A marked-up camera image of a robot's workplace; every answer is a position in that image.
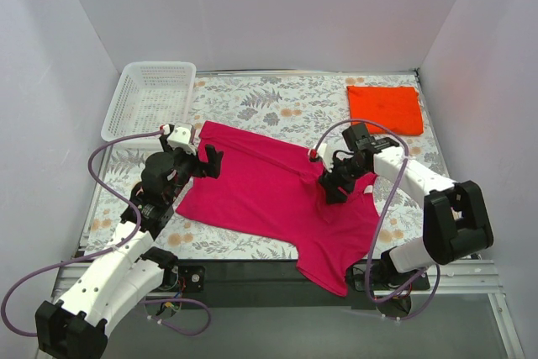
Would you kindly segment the pink t shirt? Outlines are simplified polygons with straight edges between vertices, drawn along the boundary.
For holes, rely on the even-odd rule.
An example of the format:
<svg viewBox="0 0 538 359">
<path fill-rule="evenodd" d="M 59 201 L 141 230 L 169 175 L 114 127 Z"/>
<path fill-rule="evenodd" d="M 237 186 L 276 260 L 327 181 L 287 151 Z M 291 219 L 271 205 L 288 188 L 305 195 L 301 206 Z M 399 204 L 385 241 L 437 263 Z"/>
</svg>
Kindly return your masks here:
<svg viewBox="0 0 538 359">
<path fill-rule="evenodd" d="M 200 145 L 223 152 L 218 178 L 197 178 L 176 211 L 219 228 L 285 241 L 298 251 L 297 269 L 325 290 L 345 297 L 346 270 L 372 243 L 379 215 L 367 174 L 342 204 L 329 205 L 319 163 L 307 148 L 212 121 Z"/>
</svg>

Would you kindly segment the white plastic basket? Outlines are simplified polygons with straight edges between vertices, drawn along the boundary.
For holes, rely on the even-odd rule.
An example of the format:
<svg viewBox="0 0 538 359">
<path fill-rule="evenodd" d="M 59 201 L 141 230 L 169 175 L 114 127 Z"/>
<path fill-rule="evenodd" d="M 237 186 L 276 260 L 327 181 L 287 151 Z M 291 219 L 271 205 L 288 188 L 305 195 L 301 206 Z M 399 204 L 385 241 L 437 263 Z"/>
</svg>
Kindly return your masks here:
<svg viewBox="0 0 538 359">
<path fill-rule="evenodd" d="M 180 61 L 142 61 L 122 71 L 101 137 L 108 142 L 187 122 L 197 68 Z"/>
</svg>

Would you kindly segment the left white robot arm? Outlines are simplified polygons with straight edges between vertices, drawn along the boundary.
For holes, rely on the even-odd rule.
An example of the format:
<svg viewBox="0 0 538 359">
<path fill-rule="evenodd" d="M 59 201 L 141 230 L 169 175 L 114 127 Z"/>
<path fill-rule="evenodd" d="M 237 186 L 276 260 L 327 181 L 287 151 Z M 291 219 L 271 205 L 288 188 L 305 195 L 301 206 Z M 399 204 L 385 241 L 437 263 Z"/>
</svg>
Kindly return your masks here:
<svg viewBox="0 0 538 359">
<path fill-rule="evenodd" d="M 54 303 L 35 313 L 39 348 L 54 358 L 99 358 L 119 321 L 151 291 L 171 291 L 180 263 L 153 245 L 174 213 L 173 204 L 193 177 L 216 178 L 223 152 L 166 146 L 145 162 L 107 253 L 96 258 Z"/>
</svg>

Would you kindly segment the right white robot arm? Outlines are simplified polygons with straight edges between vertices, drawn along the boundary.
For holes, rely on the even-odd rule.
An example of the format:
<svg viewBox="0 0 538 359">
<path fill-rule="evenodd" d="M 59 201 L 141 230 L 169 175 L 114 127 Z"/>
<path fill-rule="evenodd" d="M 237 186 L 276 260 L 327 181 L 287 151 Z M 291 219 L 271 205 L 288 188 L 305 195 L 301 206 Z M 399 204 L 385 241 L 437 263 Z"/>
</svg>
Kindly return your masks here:
<svg viewBox="0 0 538 359">
<path fill-rule="evenodd" d="M 345 203 L 358 180 L 375 174 L 406 193 L 422 209 L 422 235 L 367 258 L 364 286 L 381 283 L 399 289 L 432 266 L 444 266 L 493 245 L 493 230 L 481 188 L 473 181 L 457 182 L 413 160 L 404 140 L 392 131 L 371 135 L 367 122 L 347 119 L 342 137 L 347 146 L 339 157 L 323 139 L 309 151 L 324 169 L 319 184 L 328 204 Z"/>
</svg>

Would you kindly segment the folded orange t shirt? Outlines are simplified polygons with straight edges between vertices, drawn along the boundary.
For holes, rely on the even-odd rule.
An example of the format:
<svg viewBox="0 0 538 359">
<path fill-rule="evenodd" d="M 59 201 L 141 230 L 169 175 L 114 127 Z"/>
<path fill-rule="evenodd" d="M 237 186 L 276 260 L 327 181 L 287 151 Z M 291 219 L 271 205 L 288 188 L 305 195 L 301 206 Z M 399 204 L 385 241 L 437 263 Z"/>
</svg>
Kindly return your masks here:
<svg viewBox="0 0 538 359">
<path fill-rule="evenodd" d="M 419 93 L 414 87 L 347 87 L 352 119 L 366 119 L 397 135 L 424 132 Z"/>
</svg>

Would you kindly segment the floral table mat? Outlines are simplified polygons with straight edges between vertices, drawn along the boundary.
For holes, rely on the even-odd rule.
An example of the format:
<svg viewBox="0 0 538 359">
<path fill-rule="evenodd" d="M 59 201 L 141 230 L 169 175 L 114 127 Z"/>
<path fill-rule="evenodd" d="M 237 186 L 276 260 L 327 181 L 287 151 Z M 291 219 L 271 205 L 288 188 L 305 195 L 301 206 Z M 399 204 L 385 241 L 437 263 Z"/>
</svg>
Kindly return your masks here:
<svg viewBox="0 0 538 359">
<path fill-rule="evenodd" d="M 333 124 L 349 118 L 347 87 L 414 87 L 424 121 L 420 136 L 405 137 L 410 156 L 448 176 L 430 124 L 418 79 L 408 75 L 217 76 L 197 78 L 187 122 L 197 132 L 210 120 L 303 146 L 313 146 Z M 156 150 L 118 145 L 106 151 L 100 167 L 104 182 L 125 197 L 140 180 L 145 159 Z M 96 189 L 78 253 L 102 250 L 112 238 L 126 204 Z M 377 238 L 375 257 L 422 235 L 422 211 L 406 193 L 393 197 Z M 215 228 L 174 214 L 155 245 L 183 259 L 296 259 L 285 242 Z"/>
</svg>

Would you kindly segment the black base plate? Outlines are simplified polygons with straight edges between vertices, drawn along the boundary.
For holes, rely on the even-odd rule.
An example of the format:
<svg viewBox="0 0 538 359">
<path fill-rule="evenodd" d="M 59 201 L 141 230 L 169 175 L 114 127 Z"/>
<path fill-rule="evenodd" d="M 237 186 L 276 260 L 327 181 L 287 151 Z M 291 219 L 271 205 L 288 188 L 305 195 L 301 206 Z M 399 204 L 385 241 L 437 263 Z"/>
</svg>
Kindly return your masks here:
<svg viewBox="0 0 538 359">
<path fill-rule="evenodd" d="M 341 307 L 374 310 L 364 291 L 361 260 L 345 273 L 347 295 L 339 297 L 308 280 L 295 260 L 183 260 L 152 298 L 196 299 L 216 308 Z"/>
</svg>

